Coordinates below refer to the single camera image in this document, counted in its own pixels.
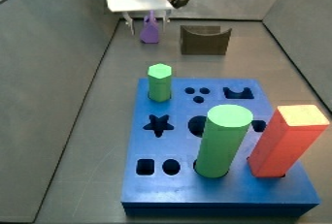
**red rectangular block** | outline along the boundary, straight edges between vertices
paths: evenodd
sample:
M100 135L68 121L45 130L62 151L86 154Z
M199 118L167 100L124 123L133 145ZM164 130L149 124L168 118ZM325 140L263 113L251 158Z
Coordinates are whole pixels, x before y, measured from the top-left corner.
M327 125L314 105L277 107L247 159L252 176L283 176Z

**circular hole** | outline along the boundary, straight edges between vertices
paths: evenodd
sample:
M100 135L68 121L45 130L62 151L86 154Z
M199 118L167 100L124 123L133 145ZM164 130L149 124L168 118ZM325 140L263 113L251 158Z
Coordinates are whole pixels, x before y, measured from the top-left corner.
M202 93L202 94L208 94L210 93L210 89L208 88L199 88L199 92Z
M206 121L204 116L195 116L190 119L187 123L187 128L190 133L199 138L202 138L204 121Z
M196 103L196 104L200 104L203 102L203 98L200 96L195 96L192 98L192 102Z
M194 93L194 88L188 87L186 88L186 94L192 94Z
M176 160L168 159L163 162L161 170L168 176L175 175L180 171L180 164Z

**blue shape sorter board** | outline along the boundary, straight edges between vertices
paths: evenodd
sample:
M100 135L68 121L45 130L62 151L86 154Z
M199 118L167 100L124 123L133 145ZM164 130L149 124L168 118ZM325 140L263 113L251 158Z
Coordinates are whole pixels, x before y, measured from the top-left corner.
M252 177L246 162L271 116L258 82L172 79L171 87L171 99L156 103L147 98L147 79L139 80L121 188L125 213L302 215L319 200L299 162L281 178ZM206 113L220 104L247 108L254 121L227 174L206 178L192 164Z

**square hole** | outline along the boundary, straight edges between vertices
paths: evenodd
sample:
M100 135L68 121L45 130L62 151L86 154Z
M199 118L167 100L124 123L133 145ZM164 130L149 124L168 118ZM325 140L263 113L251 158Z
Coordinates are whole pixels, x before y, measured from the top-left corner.
M136 166L136 174L140 176L149 176L153 174L153 160L140 159Z

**shape hole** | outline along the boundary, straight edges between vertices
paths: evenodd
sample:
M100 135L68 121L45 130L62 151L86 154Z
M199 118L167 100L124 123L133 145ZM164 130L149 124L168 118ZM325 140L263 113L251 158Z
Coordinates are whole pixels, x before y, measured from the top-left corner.
M210 89L202 87L202 88L199 88L199 92L200 92L202 94L207 95L207 94L210 93Z
M195 96L192 98L192 102L196 103L196 104L200 104L200 103L203 103L203 98L200 96Z
M281 177L270 177L270 178L283 178L285 177L285 174L281 176Z
M192 161L191 167L192 167L192 170L195 171L195 173L198 174L198 172L195 170L195 162L196 162L196 159Z
M254 99L251 89L244 87L242 92L232 92L227 87L223 88L227 99Z
M153 174L153 160L140 159L136 166L136 174L140 176L149 176Z
M186 92L186 94L191 95L194 93L194 88L191 88L191 87L186 88L184 92Z
M141 41L143 42L143 41ZM151 101L153 101L151 98L149 98L149 94L147 93L147 98L151 100ZM168 100L171 100L171 94L169 94L169 99L167 99L167 100L164 100L164 101L168 101ZM155 101L153 101L155 102Z
M161 137L164 130L173 130L173 126L168 123L169 115L165 114L156 117L153 114L148 116L149 123L143 127L144 130L151 130L156 138Z
M180 171L180 164L175 159L168 159L161 164L161 170L168 176L175 175Z
M202 138L203 127L204 127L206 116L195 116L190 119L187 123L187 128L190 133Z
M255 132L262 133L264 131L266 123L262 120L252 120L251 125Z

